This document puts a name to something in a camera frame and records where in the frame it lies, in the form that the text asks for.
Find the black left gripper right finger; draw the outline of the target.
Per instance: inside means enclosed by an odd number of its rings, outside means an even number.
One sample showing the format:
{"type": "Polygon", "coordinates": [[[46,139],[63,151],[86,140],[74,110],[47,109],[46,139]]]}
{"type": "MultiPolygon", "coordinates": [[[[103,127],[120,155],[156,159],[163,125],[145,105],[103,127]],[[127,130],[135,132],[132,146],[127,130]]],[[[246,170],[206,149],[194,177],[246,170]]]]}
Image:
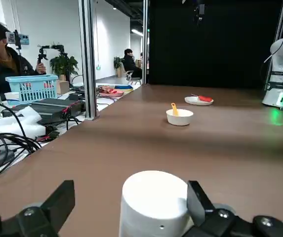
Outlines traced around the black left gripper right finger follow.
{"type": "Polygon", "coordinates": [[[248,222],[226,208],[216,208],[198,181],[187,182],[186,205],[194,225],[184,237],[283,237],[283,222],[266,215],[248,222]]]}

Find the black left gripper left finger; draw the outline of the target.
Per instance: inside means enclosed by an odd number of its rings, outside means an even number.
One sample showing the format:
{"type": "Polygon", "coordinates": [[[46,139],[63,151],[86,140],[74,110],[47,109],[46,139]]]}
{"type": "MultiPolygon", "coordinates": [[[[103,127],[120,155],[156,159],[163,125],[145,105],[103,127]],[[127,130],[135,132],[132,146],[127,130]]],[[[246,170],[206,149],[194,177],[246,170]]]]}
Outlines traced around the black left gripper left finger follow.
{"type": "Polygon", "coordinates": [[[0,237],[57,237],[74,207],[74,181],[65,180],[40,206],[27,207],[6,220],[0,216],[0,237]]]}

